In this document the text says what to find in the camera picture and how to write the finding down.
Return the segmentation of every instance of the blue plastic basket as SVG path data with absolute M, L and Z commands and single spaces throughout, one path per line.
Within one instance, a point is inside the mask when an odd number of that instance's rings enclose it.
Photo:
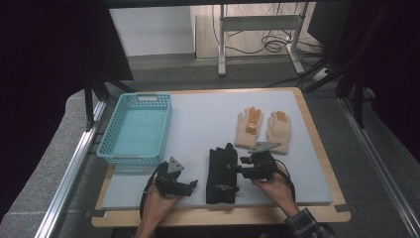
M 171 114 L 170 94 L 122 94 L 96 155 L 115 165 L 160 164 Z

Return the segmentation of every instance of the black curtain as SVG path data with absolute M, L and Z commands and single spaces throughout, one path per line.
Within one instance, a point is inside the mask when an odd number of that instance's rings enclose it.
M 364 79 L 379 118 L 420 162 L 420 15 L 394 1 L 364 57 Z
M 1 216 L 49 145 L 67 98 L 85 80 L 132 80 L 109 10 L 100 4 L 0 3 Z

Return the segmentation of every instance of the pair of gloves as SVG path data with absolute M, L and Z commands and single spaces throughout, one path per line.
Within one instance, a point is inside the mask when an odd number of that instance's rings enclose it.
M 255 107 L 245 109 L 238 115 L 235 146 L 251 148 L 257 141 L 263 121 L 263 113 Z M 290 139 L 290 117 L 282 111 L 274 111 L 268 118 L 266 130 L 269 142 L 281 143 L 280 146 L 271 149 L 273 153 L 286 155 Z

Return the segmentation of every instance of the plaid sleeve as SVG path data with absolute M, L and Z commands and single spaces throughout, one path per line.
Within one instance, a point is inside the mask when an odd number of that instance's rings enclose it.
M 305 208 L 299 214 L 284 220 L 286 225 L 292 230 L 297 238 L 334 238 L 335 236 L 327 232 L 318 224 L 311 212 Z

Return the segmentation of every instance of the white wall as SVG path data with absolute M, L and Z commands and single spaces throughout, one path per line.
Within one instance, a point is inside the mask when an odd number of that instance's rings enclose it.
M 111 9 L 127 57 L 194 53 L 189 7 Z

